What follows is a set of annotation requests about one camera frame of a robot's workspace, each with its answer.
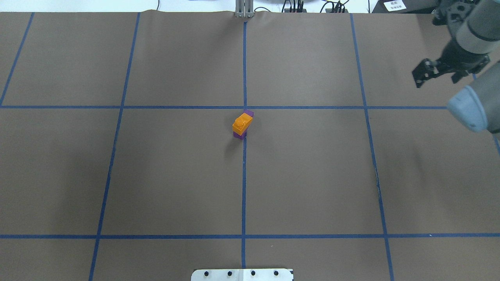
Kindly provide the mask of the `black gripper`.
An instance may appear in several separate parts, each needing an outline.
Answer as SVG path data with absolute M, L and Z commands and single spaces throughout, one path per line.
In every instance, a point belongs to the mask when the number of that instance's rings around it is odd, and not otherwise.
M 462 48 L 455 38 L 452 38 L 436 60 L 423 59 L 411 72 L 417 88 L 430 79 L 452 73 L 452 83 L 456 84 L 470 74 L 477 74 L 490 63 L 487 53 L 471 53 Z

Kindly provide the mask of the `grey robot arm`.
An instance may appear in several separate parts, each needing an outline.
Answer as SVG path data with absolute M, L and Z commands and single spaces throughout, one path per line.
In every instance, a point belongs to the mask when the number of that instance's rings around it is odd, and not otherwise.
M 440 58 L 423 59 L 413 70 L 417 88 L 430 79 L 450 73 L 455 84 L 468 75 L 477 78 L 447 104 L 448 111 L 472 132 L 487 130 L 499 138 L 499 62 L 489 69 L 490 53 L 499 48 L 498 0 L 440 0 L 433 25 L 448 27 L 450 41 Z

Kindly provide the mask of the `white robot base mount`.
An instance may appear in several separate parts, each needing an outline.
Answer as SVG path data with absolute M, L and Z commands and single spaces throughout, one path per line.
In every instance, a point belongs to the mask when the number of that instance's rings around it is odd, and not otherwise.
M 191 281 L 294 281 L 293 270 L 269 269 L 206 269 L 195 270 Z

